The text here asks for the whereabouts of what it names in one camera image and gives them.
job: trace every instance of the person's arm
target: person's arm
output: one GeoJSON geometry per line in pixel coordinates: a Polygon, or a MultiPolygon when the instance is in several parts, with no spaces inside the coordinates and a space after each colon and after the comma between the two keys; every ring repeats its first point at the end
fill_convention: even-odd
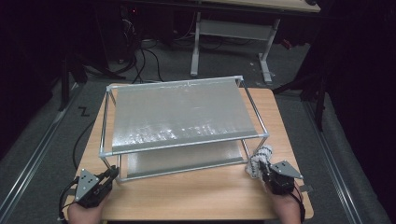
{"type": "MultiPolygon", "coordinates": [[[[262,182],[264,190],[267,192],[273,202],[273,207],[279,220],[282,224],[301,224],[300,218],[300,205],[292,198],[289,194],[286,195],[275,195],[269,190],[269,188],[262,182]]],[[[293,195],[303,202],[303,195],[301,194],[299,187],[295,184],[293,195]]]]}
{"type": "Polygon", "coordinates": [[[70,204],[67,209],[69,224],[99,224],[108,195],[94,208],[84,208],[77,203],[70,204]]]}

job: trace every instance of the desk leg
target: desk leg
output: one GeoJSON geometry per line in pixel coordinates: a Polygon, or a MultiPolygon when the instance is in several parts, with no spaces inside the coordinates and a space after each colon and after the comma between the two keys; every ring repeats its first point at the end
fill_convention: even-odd
{"type": "Polygon", "coordinates": [[[272,43],[274,42],[274,38],[275,38],[277,27],[279,26],[279,23],[280,23],[280,19],[275,20],[274,25],[271,29],[271,32],[268,36],[267,45],[265,47],[264,53],[259,54],[260,66],[262,67],[262,75],[264,76],[265,84],[272,84],[271,73],[270,73],[270,70],[268,69],[268,64],[267,64],[267,57],[270,52],[272,43]]]}
{"type": "Polygon", "coordinates": [[[196,25],[195,25],[195,43],[194,43],[194,51],[192,52],[191,72],[190,72],[192,77],[198,76],[200,20],[201,20],[201,12],[197,12],[196,25]]]}

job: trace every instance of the wooden table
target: wooden table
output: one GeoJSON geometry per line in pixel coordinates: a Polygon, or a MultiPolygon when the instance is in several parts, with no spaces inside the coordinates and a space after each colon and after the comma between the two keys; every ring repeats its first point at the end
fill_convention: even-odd
{"type": "MultiPolygon", "coordinates": [[[[288,135],[272,91],[249,89],[270,134],[265,144],[274,154],[271,163],[287,160],[298,170],[288,135]]],[[[78,167],[92,174],[106,167],[99,159],[104,104],[93,126],[91,137],[78,167]]],[[[225,166],[137,179],[116,184],[107,201],[106,220],[265,220],[276,218],[260,180],[245,172],[245,165],[225,166]]],[[[306,218],[313,216],[309,197],[304,195],[306,218]]]]}

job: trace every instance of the gray carpet floor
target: gray carpet floor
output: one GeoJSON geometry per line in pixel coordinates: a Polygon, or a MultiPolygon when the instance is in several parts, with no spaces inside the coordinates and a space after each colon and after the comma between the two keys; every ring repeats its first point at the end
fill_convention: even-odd
{"type": "MultiPolygon", "coordinates": [[[[266,85],[263,83],[257,59],[258,52],[254,52],[260,51],[261,44],[251,42],[243,46],[228,44],[216,50],[203,49],[197,78],[241,75],[250,88],[273,89],[294,79],[309,50],[309,46],[287,50],[274,45],[268,57],[274,83],[266,85]]],[[[145,45],[152,46],[153,43],[148,41],[145,45]]],[[[169,48],[162,44],[150,48],[158,56],[164,81],[191,79],[191,48],[192,46],[180,45],[169,48]]],[[[142,55],[136,55],[137,66],[141,68],[142,55]]],[[[150,53],[146,53],[145,56],[146,64],[141,77],[158,81],[155,58],[150,53]]],[[[121,66],[112,63],[111,69],[121,66]]],[[[136,71],[132,69],[123,75],[127,77],[127,81],[131,81],[135,78],[136,71]]],[[[45,147],[42,160],[38,162],[36,170],[32,171],[31,178],[26,180],[26,188],[21,190],[22,194],[15,200],[17,203],[8,209],[10,213],[3,219],[4,223],[57,223],[59,194],[76,173],[72,160],[73,147],[82,134],[76,150],[76,159],[79,161],[91,128],[85,133],[83,131],[95,119],[106,86],[114,82],[118,81],[90,75],[85,85],[80,85],[73,91],[75,97],[60,119],[60,85],[53,89],[54,97],[37,112],[13,148],[0,161],[0,202],[4,202],[37,146],[40,146],[47,129],[55,119],[60,120],[56,132],[45,147]]],[[[324,131],[319,134],[307,111],[311,103],[301,102],[297,91],[286,91],[277,95],[276,102],[301,173],[304,175],[304,182],[313,188],[309,197],[315,214],[305,223],[353,223],[340,200],[339,190],[334,183],[332,169],[327,165],[320,137],[326,140],[331,149],[332,156],[346,181],[350,197],[356,204],[361,220],[355,223],[390,223],[345,139],[332,109],[331,99],[326,98],[324,131]]]]}

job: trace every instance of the metal frame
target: metal frame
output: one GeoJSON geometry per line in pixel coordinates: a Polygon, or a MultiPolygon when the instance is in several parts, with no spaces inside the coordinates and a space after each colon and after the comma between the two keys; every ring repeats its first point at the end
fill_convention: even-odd
{"type": "MultiPolygon", "coordinates": [[[[263,143],[265,142],[265,140],[269,137],[269,133],[267,131],[267,129],[265,128],[265,125],[262,121],[261,115],[259,113],[259,110],[257,109],[257,106],[254,104],[254,101],[248,91],[247,86],[245,85],[244,79],[242,76],[235,76],[235,77],[217,77],[217,78],[210,78],[210,79],[217,79],[217,80],[221,80],[221,79],[234,79],[235,80],[235,87],[243,87],[245,90],[245,93],[250,101],[250,105],[252,106],[254,113],[256,114],[257,120],[259,121],[261,128],[262,128],[262,133],[258,133],[255,136],[250,136],[249,138],[261,138],[262,140],[260,141],[260,143],[257,145],[256,148],[259,148],[263,145],[263,143]]],[[[99,157],[101,158],[101,160],[105,163],[105,165],[107,167],[110,167],[111,164],[109,163],[109,161],[107,160],[107,157],[113,157],[113,156],[117,156],[117,163],[118,166],[120,167],[120,174],[119,177],[117,178],[117,181],[119,182],[124,182],[124,181],[129,181],[129,180],[134,180],[137,178],[144,178],[144,177],[151,177],[151,176],[155,176],[155,175],[145,175],[145,176],[139,176],[139,177],[122,177],[122,171],[121,171],[121,166],[122,166],[122,156],[124,155],[128,155],[130,153],[139,153],[139,151],[136,152],[131,152],[131,151],[122,151],[122,152],[113,152],[112,150],[106,150],[105,147],[105,142],[106,142],[106,126],[107,126],[107,122],[108,122],[108,108],[109,105],[112,103],[114,106],[116,106],[116,99],[114,97],[113,91],[120,88],[120,87],[124,87],[124,86],[107,86],[106,88],[106,96],[105,96],[105,108],[104,108],[104,115],[103,115],[103,125],[102,125],[102,132],[101,132],[101,140],[100,140],[100,146],[99,146],[99,157]]],[[[226,142],[226,141],[241,141],[241,145],[242,145],[242,149],[244,150],[247,158],[250,157],[249,155],[249,149],[248,149],[248,145],[247,145],[247,139],[249,138],[236,138],[236,139],[227,139],[227,140],[219,140],[219,141],[213,141],[213,142],[208,142],[208,143],[202,143],[202,144],[198,144],[198,145],[205,145],[205,144],[214,144],[217,142],[226,142]]],[[[186,172],[186,171],[193,171],[193,170],[200,170],[200,169],[206,169],[206,168],[214,168],[214,167],[220,167],[220,166],[225,166],[225,165],[233,165],[233,164],[241,164],[241,163],[246,163],[248,160],[242,160],[242,161],[233,161],[233,162],[226,162],[226,163],[221,163],[221,164],[214,164],[214,165],[207,165],[207,166],[202,166],[202,167],[196,167],[196,168],[192,168],[192,169],[186,169],[186,170],[182,170],[182,171],[174,171],[174,172],[166,172],[166,173],[160,173],[160,174],[156,174],[156,175],[168,175],[168,174],[173,174],[173,173],[180,173],[180,172],[186,172]]]]}

